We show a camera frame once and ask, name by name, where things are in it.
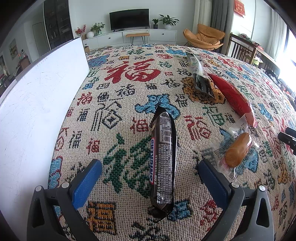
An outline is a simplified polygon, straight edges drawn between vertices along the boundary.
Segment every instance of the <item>nutrition label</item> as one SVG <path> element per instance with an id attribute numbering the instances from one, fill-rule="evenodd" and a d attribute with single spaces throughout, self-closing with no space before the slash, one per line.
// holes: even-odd
<path id="1" fill-rule="evenodd" d="M 160 142 L 171 144 L 172 142 L 172 123 L 169 115 L 164 112 L 160 115 Z"/>
<path id="2" fill-rule="evenodd" d="M 170 144 L 159 144 L 158 153 L 159 159 L 157 162 L 157 203 L 172 203 L 172 150 Z"/>

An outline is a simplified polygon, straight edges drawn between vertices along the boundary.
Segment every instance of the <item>white cabinet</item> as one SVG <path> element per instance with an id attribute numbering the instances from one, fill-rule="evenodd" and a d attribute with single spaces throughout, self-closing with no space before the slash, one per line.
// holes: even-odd
<path id="1" fill-rule="evenodd" d="M 131 38 L 127 38 L 127 34 L 149 33 L 150 36 L 145 36 L 145 42 L 150 44 L 176 44 L 176 30 L 167 29 L 132 29 L 127 31 L 120 31 L 115 33 L 107 33 L 95 36 L 90 39 L 83 40 L 84 46 L 89 46 L 90 50 L 113 46 L 129 46 Z M 141 45 L 142 37 L 135 37 L 134 45 Z"/>
<path id="2" fill-rule="evenodd" d="M 98 39 L 99 47 L 112 46 L 115 44 L 122 44 L 123 43 L 122 32 L 112 33 L 112 34 L 104 34 L 102 36 L 98 36 L 97 39 Z"/>
<path id="3" fill-rule="evenodd" d="M 99 47 L 98 39 L 97 38 L 91 38 L 91 39 L 83 40 L 83 45 L 84 46 L 89 46 L 90 50 L 97 49 Z"/>
<path id="4" fill-rule="evenodd" d="M 151 29 L 150 41 L 176 42 L 176 33 L 177 31 L 174 30 Z"/>

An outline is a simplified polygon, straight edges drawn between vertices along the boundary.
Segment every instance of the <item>bread roll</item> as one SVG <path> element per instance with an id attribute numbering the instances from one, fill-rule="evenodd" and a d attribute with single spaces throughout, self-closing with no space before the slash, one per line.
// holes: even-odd
<path id="1" fill-rule="evenodd" d="M 225 153 L 225 162 L 230 167 L 237 167 L 252 145 L 252 137 L 249 133 L 244 132 L 230 145 Z"/>

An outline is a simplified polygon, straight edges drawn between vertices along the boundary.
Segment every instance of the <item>wooden bench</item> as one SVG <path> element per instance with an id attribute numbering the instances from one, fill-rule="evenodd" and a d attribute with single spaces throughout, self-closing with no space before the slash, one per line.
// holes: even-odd
<path id="1" fill-rule="evenodd" d="M 143 41 L 143 44 L 145 44 L 145 36 L 150 36 L 150 33 L 137 33 L 137 34 L 127 34 L 126 37 L 139 37 L 141 36 L 142 37 L 142 41 Z"/>

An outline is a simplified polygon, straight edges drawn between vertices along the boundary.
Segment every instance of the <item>orange chair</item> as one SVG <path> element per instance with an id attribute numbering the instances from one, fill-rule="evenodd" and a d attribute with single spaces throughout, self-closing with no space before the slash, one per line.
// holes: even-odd
<path id="1" fill-rule="evenodd" d="M 203 24 L 198 24 L 197 29 L 197 35 L 193 34 L 188 29 L 185 29 L 183 32 L 188 42 L 190 42 L 195 47 L 212 51 L 214 49 L 220 48 L 223 45 L 223 43 L 220 43 L 220 40 L 224 38 L 224 32 Z"/>

